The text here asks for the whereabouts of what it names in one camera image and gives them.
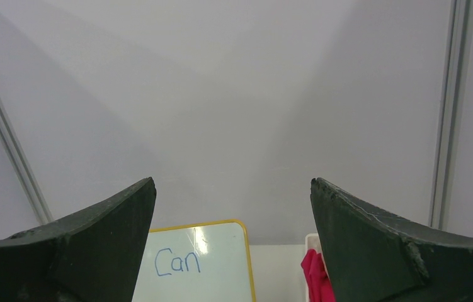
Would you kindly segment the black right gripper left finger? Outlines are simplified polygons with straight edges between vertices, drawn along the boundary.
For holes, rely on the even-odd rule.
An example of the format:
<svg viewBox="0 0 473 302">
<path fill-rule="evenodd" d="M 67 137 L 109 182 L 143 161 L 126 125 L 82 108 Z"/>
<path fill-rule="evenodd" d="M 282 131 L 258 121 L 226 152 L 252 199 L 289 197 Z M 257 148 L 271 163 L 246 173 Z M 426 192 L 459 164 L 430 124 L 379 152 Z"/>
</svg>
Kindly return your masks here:
<svg viewBox="0 0 473 302">
<path fill-rule="evenodd" d="M 0 239 L 0 301 L 131 301 L 156 196 L 148 177 Z"/>
</svg>

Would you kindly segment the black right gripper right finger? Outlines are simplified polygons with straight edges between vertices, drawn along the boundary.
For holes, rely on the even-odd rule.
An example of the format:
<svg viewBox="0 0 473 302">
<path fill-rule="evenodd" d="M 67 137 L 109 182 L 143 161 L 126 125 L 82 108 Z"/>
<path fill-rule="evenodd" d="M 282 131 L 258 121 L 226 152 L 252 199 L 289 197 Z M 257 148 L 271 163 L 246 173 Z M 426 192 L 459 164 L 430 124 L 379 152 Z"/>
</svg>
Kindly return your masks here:
<svg viewBox="0 0 473 302">
<path fill-rule="evenodd" d="M 473 238 L 437 230 L 311 181 L 337 301 L 473 301 Z"/>
</svg>

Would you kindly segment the yellow framed whiteboard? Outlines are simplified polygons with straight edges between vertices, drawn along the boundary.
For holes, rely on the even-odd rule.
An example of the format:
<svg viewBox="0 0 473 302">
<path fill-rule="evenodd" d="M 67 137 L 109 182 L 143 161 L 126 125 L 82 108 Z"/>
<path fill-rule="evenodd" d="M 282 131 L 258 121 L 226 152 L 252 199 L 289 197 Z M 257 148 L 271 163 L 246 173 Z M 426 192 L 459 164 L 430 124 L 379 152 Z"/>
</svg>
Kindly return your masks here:
<svg viewBox="0 0 473 302">
<path fill-rule="evenodd" d="M 220 220 L 150 230 L 133 301 L 256 301 L 246 226 Z"/>
</svg>

